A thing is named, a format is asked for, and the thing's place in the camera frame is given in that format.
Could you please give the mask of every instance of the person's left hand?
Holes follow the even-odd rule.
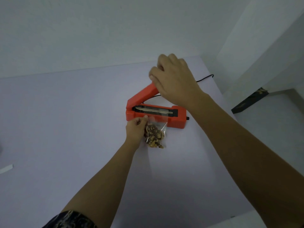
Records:
[[[148,122],[148,116],[145,115],[143,118],[135,118],[128,121],[126,125],[127,138],[126,142],[134,145],[136,149],[139,148],[140,141],[143,138],[146,123]]]

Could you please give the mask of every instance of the black power cord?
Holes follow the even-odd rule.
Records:
[[[196,81],[196,82],[200,82],[200,81],[205,80],[206,78],[211,77],[211,76],[214,77],[214,74],[210,74],[210,75],[208,75],[208,76],[204,77],[203,79],[198,80],[198,81]],[[149,100],[149,99],[151,99],[151,98],[158,97],[158,96],[161,96],[161,95],[160,95],[160,94],[155,95],[155,96],[153,96],[153,97],[148,98],[147,100]]]

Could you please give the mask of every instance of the white paper strip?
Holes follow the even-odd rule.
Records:
[[[4,172],[11,170],[13,167],[14,167],[13,164],[11,164],[9,166],[0,169],[0,174],[3,174]]]

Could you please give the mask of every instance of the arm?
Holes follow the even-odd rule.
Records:
[[[161,55],[149,76],[164,98],[191,113],[267,227],[304,224],[304,177],[201,91],[183,59]]]
[[[90,218],[97,227],[110,227],[118,209],[133,155],[144,134],[147,117],[129,121],[127,138],[111,160],[69,201],[62,212],[74,210]]]

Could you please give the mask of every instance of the hand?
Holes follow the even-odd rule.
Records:
[[[134,145],[136,149],[139,148],[140,141],[143,138],[146,123],[148,122],[148,116],[143,118],[135,118],[128,121],[126,125],[127,138],[126,142],[130,145]]]
[[[158,57],[157,67],[149,72],[149,78],[161,96],[175,105],[188,108],[189,104],[204,94],[196,83],[184,59],[177,59],[174,54]]]

